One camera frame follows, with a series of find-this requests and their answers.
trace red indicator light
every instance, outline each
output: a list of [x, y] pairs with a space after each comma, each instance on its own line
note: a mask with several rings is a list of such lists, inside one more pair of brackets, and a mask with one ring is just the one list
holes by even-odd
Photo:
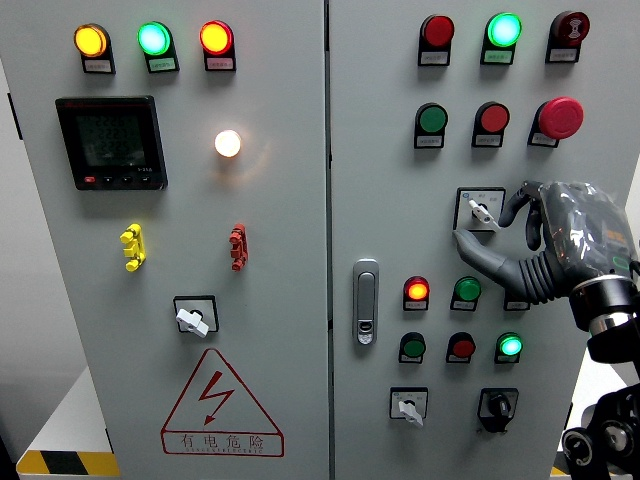
[[443, 15], [433, 15], [425, 21], [422, 35], [433, 47], [443, 47], [451, 43], [455, 28], [453, 21]]
[[576, 99], [558, 97], [542, 107], [538, 115], [540, 131], [555, 140], [568, 138], [576, 133], [584, 120], [584, 110]]
[[480, 124], [487, 132], [495, 133], [504, 128], [509, 123], [509, 110], [504, 105], [493, 104], [482, 112]]
[[211, 55], [223, 55], [233, 45], [233, 33], [226, 23], [213, 20], [200, 29], [200, 43]]
[[453, 346], [453, 354], [458, 358], [469, 358], [476, 351], [476, 345], [470, 340], [462, 340]]
[[582, 43], [591, 24], [582, 12], [563, 12], [551, 24], [551, 34], [565, 47], [577, 47]]

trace white wall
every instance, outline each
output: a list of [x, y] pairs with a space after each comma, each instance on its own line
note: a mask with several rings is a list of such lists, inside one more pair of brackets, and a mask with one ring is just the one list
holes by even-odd
[[15, 462], [86, 366], [0, 62], [0, 436]]

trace warning sign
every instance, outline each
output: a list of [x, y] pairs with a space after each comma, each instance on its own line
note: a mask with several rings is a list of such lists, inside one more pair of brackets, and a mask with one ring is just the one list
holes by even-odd
[[161, 436], [167, 454], [284, 456], [284, 435], [214, 348], [200, 358]]

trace gray metal panel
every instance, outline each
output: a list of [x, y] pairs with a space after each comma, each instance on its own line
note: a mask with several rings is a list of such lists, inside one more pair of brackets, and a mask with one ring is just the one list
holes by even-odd
[[[123, 477], [327, 478], [323, 2], [4, 1], [0, 18], [0, 52]], [[213, 19], [234, 31], [235, 74], [203, 69], [198, 33]], [[147, 73], [136, 32], [150, 20], [171, 29], [179, 73]], [[82, 73], [72, 39], [87, 22], [109, 32], [115, 76]], [[155, 97], [168, 190], [76, 191], [54, 100], [82, 95]], [[228, 128], [244, 143], [225, 162], [213, 139]], [[131, 274], [118, 237], [134, 221], [148, 259]], [[250, 250], [239, 273], [228, 242], [237, 222]], [[203, 294], [216, 295], [220, 331], [179, 334], [173, 297]], [[282, 430], [283, 458], [163, 452], [160, 430], [212, 347]], [[246, 427], [243, 415], [231, 420]]]
[[[513, 9], [523, 22], [510, 67], [479, 65], [489, 18]], [[549, 26], [565, 10], [591, 19], [580, 62], [544, 64]], [[419, 28], [432, 14], [455, 23], [451, 66], [416, 66]], [[640, 152], [637, 113], [636, 2], [373, 0], [331, 5], [332, 219], [336, 478], [543, 479], [555, 456], [584, 351], [566, 300], [504, 312], [503, 292], [480, 277], [475, 313], [452, 312], [456, 280], [475, 275], [451, 236], [457, 187], [503, 186], [525, 179], [592, 181], [624, 205]], [[556, 150], [527, 147], [536, 109], [556, 96], [577, 98], [585, 122]], [[487, 101], [510, 110], [504, 146], [472, 149], [476, 110]], [[437, 102], [449, 114], [445, 148], [413, 149], [416, 110]], [[531, 255], [523, 219], [485, 235], [514, 257]], [[360, 258], [380, 265], [377, 343], [358, 348], [351, 335], [351, 269]], [[413, 275], [431, 285], [429, 311], [404, 313], [402, 287]], [[516, 331], [520, 363], [494, 365], [496, 338]], [[399, 364], [400, 339], [424, 335], [422, 365]], [[471, 364], [446, 364], [449, 337], [471, 333]], [[426, 386], [425, 427], [391, 420], [389, 388]], [[520, 396], [506, 435], [482, 430], [483, 387], [515, 387]]]

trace red push button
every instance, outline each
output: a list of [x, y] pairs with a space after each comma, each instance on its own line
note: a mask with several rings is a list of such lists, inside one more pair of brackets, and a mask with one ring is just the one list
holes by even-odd
[[447, 363], [471, 363], [471, 356], [476, 351], [473, 337], [467, 332], [451, 335], [447, 347]]
[[453, 346], [453, 354], [458, 358], [468, 358], [476, 351], [472, 341], [462, 340]]
[[563, 12], [551, 24], [551, 34], [558, 44], [577, 47], [582, 43], [590, 28], [589, 17], [582, 12]]
[[487, 132], [496, 133], [504, 130], [509, 123], [509, 110], [500, 104], [493, 104], [480, 115], [480, 124]]
[[571, 97], [550, 100], [538, 115], [540, 131], [555, 140], [569, 138], [580, 129], [583, 120], [582, 105]]
[[433, 47], [443, 47], [451, 43], [455, 28], [453, 21], [444, 15], [433, 15], [427, 19], [422, 35]]

